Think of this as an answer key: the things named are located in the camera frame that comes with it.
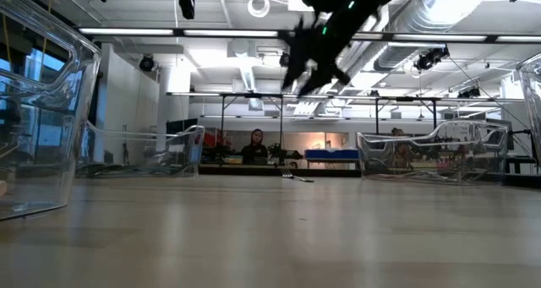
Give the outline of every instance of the spotlight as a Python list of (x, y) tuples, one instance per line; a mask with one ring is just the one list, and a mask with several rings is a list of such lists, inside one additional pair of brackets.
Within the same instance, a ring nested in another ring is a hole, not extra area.
[(429, 70), (434, 65), (441, 62), (441, 59), (449, 57), (449, 48), (447, 45), (443, 48), (433, 48), (426, 54), (419, 55), (419, 59), (413, 66), (419, 71)]
[(153, 55), (144, 55), (143, 60), (139, 63), (139, 68), (143, 72), (152, 72), (156, 68), (156, 62), (154, 62)]
[(470, 90), (465, 90), (463, 92), (458, 93), (457, 98), (474, 98), (481, 96), (481, 91), (479, 90), (479, 87), (471, 88)]
[(479, 88), (473, 88), (470, 90), (470, 96), (471, 97), (479, 97), (481, 96), (481, 92), (479, 91)]
[(287, 52), (283, 52), (280, 57), (280, 66), (283, 68), (287, 68), (289, 65), (289, 54)]

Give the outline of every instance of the clear plastic container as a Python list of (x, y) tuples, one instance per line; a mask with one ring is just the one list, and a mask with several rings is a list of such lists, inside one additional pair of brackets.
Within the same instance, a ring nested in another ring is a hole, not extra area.
[(516, 70), (521, 75), (524, 102), (532, 124), (533, 143), (538, 159), (541, 160), (541, 54), (518, 64)]
[[(9, 62), (0, 63), (0, 220), (6, 220), (68, 203), (101, 52), (30, 0), (0, 0), (0, 25), (0, 55), (10, 51)], [(45, 54), (64, 53), (64, 61), (42, 56), (44, 47)]]
[(160, 135), (107, 131), (86, 123), (78, 177), (196, 177), (205, 128)]
[(446, 184), (502, 182), (508, 127), (456, 120), (421, 137), (357, 133), (365, 178)]

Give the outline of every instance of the light wood floor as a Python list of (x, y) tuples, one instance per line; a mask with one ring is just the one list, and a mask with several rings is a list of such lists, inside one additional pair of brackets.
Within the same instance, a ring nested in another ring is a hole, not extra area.
[(541, 193), (359, 179), (77, 181), (0, 223), (0, 287), (541, 287)]

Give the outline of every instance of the metal frame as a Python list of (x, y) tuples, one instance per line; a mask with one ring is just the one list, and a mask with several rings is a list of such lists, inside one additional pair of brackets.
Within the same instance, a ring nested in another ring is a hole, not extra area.
[[(159, 37), (159, 38), (245, 38), (278, 40), (278, 30), (240, 30), (240, 29), (183, 29), (183, 28), (134, 28), (134, 27), (79, 27), (80, 33), (92, 37)], [(136, 30), (163, 31), (166, 34), (138, 34)], [(460, 44), (541, 44), (541, 35), (524, 34), (468, 34), (468, 33), (400, 33), (381, 31), (361, 31), (355, 34), (352, 41), (379, 42), (415, 42), (415, 43), (460, 43)]]
[[(280, 117), (276, 117), (275, 119), (280, 119), (280, 148), (282, 143), (282, 134), (283, 134), (283, 107), (284, 107), (284, 99), (286, 98), (295, 98), (297, 96), (295, 95), (288, 95), (288, 94), (263, 94), (263, 93), (167, 93), (167, 95), (181, 95), (181, 96), (220, 96), (221, 97), (221, 143), (223, 144), (224, 141), (224, 120), (225, 120), (225, 111), (228, 106), (230, 106), (238, 97), (244, 97), (244, 98), (277, 98), (281, 100), (281, 106), (278, 107), (278, 105), (275, 103), (275, 106), (280, 109)], [(226, 105), (226, 97), (234, 97), (233, 101), (228, 103)], [(476, 101), (482, 101), (482, 102), (522, 102), (521, 99), (482, 99), (482, 98), (473, 98), (473, 99), (456, 99), (456, 98), (440, 98), (440, 97), (376, 97), (376, 96), (334, 96), (334, 95), (306, 95), (301, 98), (307, 98), (307, 99), (335, 99), (335, 98), (341, 98), (341, 99), (353, 99), (353, 100), (372, 100), (374, 101), (375, 105), (375, 131), (376, 134), (380, 134), (380, 111), (383, 110), (385, 106), (389, 104), (389, 101), (405, 101), (405, 102), (413, 102), (413, 101), (419, 101), (422, 106), (425, 106), (429, 109), (429, 111), (432, 112), (433, 115), (433, 125), (434, 129), (438, 126), (438, 119), (436, 118), (436, 106), (437, 101), (456, 101), (456, 102), (476, 102)], [(381, 108), (380, 108), (380, 101), (387, 101)], [(429, 106), (424, 103), (425, 101), (432, 102), (432, 110), (430, 110)]]
[[(280, 110), (280, 149), (281, 149), (281, 143), (283, 141), (282, 139), (282, 136), (283, 136), (283, 119), (284, 119), (284, 113), (283, 113), (283, 109), (284, 109), (284, 95), (281, 95), (281, 94), (258, 94), (258, 93), (220, 93), (220, 96), (221, 96), (221, 145), (224, 145), (224, 137), (225, 137), (225, 133), (223, 131), (223, 128), (224, 128), (224, 124), (225, 124), (225, 114), (226, 114), (226, 109), (238, 98), (238, 97), (244, 97), (244, 98), (257, 98), (257, 99), (263, 99), (263, 98), (269, 98), (270, 101), (272, 101), (272, 103)], [(226, 105), (226, 97), (234, 97), (232, 101), (230, 101), (227, 105)], [(278, 98), (281, 100), (281, 104), (280, 106), (278, 106), (271, 98)], [(284, 162), (284, 160), (282, 160), (280, 158), (279, 160), (279, 163), (280, 165), (282, 165)]]

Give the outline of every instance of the person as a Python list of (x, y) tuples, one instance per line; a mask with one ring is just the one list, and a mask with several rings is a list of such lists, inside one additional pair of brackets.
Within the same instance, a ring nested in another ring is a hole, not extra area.
[(261, 144), (263, 142), (263, 131), (255, 129), (250, 136), (250, 144), (242, 150), (243, 164), (254, 164), (258, 159), (265, 159), (269, 156), (267, 148)]

